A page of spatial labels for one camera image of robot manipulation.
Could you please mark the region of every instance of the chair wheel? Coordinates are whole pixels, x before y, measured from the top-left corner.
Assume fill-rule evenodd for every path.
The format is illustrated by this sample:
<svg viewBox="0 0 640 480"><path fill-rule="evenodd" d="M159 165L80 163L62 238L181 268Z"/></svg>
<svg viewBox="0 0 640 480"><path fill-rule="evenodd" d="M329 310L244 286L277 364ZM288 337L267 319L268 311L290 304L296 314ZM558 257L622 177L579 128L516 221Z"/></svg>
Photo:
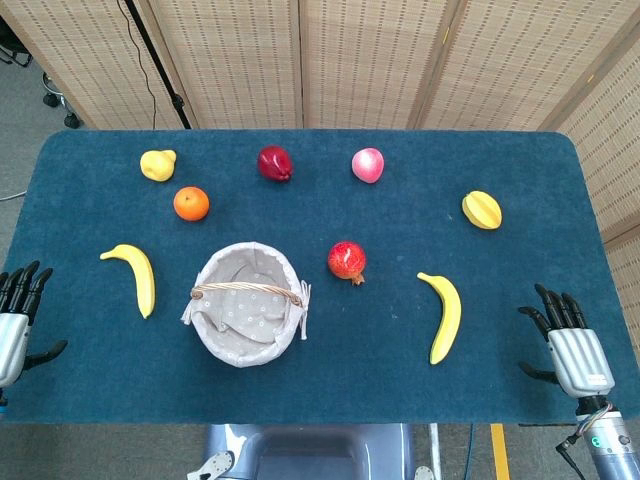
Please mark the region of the chair wheel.
<svg viewBox="0 0 640 480"><path fill-rule="evenodd" d="M55 108L60 105L60 100L53 93L47 93L42 97L42 102L48 107Z"/></svg>
<svg viewBox="0 0 640 480"><path fill-rule="evenodd" d="M68 113L66 117L64 117L64 124L69 128L78 128L80 126L80 120L75 113Z"/></svg>

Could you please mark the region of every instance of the basket handle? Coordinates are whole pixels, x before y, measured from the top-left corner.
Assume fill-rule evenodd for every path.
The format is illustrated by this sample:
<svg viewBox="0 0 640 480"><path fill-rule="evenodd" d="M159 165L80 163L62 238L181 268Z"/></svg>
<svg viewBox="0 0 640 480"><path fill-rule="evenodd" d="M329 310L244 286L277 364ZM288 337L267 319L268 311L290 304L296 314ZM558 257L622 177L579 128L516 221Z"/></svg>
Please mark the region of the basket handle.
<svg viewBox="0 0 640 480"><path fill-rule="evenodd" d="M296 307L304 308L302 299L290 290L276 287L275 285L265 285L262 283L249 282L227 282L227 283L203 283L191 289L191 298L198 300L202 298L207 290L255 290L263 293L273 293L281 295L291 300Z"/></svg>

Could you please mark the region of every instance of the wooden screen panel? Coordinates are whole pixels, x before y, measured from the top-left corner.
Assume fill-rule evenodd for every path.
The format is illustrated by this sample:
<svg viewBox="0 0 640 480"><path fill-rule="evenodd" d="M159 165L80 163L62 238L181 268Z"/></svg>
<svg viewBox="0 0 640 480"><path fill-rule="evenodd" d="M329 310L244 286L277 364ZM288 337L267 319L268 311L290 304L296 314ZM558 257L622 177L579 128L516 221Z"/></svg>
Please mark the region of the wooden screen panel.
<svg viewBox="0 0 640 480"><path fill-rule="evenodd" d="M301 0L305 126L406 128L445 0Z"/></svg>
<svg viewBox="0 0 640 480"><path fill-rule="evenodd" d="M640 42L561 125L576 146L603 239L640 214Z"/></svg>
<svg viewBox="0 0 640 480"><path fill-rule="evenodd" d="M422 126L535 130L635 8L471 0Z"/></svg>
<svg viewBox="0 0 640 480"><path fill-rule="evenodd" d="M200 127L302 126L296 0L149 3Z"/></svg>
<svg viewBox="0 0 640 480"><path fill-rule="evenodd" d="M609 250L607 257L633 350L640 362L640 237Z"/></svg>
<svg viewBox="0 0 640 480"><path fill-rule="evenodd" d="M121 3L157 100L156 127L183 128L144 42L122 0ZM0 15L89 126L152 128L153 99L127 33L127 21L115 0L3 0Z"/></svg>

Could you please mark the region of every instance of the orange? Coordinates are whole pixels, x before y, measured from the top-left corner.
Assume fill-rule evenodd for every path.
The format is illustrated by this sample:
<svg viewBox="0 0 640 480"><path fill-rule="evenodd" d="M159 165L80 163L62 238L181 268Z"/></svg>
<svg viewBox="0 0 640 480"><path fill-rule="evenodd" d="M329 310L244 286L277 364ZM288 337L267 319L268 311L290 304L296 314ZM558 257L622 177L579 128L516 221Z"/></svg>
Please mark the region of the orange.
<svg viewBox="0 0 640 480"><path fill-rule="evenodd" d="M209 212L209 197L198 187L184 187L173 198L173 208L180 218L197 222Z"/></svg>

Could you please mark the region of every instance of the black pole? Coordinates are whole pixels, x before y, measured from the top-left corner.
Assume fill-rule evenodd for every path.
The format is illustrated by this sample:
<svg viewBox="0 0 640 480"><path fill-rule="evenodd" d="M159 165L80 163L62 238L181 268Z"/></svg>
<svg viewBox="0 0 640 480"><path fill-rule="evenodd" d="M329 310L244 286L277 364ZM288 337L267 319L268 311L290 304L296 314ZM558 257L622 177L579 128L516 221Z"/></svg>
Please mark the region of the black pole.
<svg viewBox="0 0 640 480"><path fill-rule="evenodd" d="M184 126L184 128L190 129L191 124L189 123L189 119L184 114L184 110L182 109L182 107L184 107L184 100L182 100L182 97L178 95L176 91L173 89L173 85L171 85L171 82L169 81L169 77L167 76L167 72L165 72L164 67L162 66L162 62L160 61L158 52L156 51L156 48L153 46L153 42L149 37L149 32L147 32L147 28L144 26L144 22L140 17L140 13L138 12L138 9L133 3L133 0L124 0L124 3L127 5L127 8L129 9L129 13L131 13L131 18L133 18L133 21L135 22L136 27L138 27L140 36L142 36L142 40L144 41L144 44L147 47L147 51L149 52L149 55L151 55L153 63L156 66L156 70L158 70L158 73L160 74L160 78L162 78L162 82L164 83L164 86L167 89L167 93L171 98L171 103L173 103L173 107L176 109L176 112L178 112L178 116L182 121L182 125Z"/></svg>

